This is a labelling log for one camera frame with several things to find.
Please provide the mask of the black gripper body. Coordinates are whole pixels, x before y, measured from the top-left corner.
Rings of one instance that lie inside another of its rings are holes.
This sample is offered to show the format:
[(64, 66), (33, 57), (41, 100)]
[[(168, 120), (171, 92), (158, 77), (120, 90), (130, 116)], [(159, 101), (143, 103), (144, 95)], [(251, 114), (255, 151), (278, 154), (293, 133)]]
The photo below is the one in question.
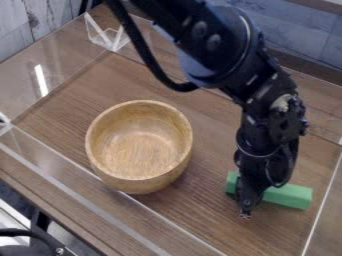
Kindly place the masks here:
[(298, 95), (285, 94), (273, 102), (249, 100), (242, 105), (235, 151), (239, 189), (286, 185), (307, 127), (306, 106)]

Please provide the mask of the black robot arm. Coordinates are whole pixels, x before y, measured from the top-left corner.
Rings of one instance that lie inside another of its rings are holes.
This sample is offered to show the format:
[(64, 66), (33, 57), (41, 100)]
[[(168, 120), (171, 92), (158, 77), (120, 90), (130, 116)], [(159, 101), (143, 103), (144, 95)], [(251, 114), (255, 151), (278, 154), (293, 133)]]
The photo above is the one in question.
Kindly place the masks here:
[(220, 90), (242, 108), (235, 198), (249, 218), (269, 188), (287, 185), (309, 121), (298, 86), (269, 53), (263, 33), (237, 7), (208, 0), (131, 0), (178, 49), (186, 83), (167, 76), (122, 0), (104, 0), (155, 78), (170, 89)]

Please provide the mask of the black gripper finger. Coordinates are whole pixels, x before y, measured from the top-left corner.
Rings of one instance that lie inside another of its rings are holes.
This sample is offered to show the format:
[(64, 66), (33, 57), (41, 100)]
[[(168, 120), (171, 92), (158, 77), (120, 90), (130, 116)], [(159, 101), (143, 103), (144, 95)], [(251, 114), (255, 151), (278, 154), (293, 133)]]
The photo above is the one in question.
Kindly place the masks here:
[(239, 176), (235, 184), (235, 199), (239, 206), (239, 217), (251, 218), (251, 212), (261, 203), (267, 182), (262, 177)]

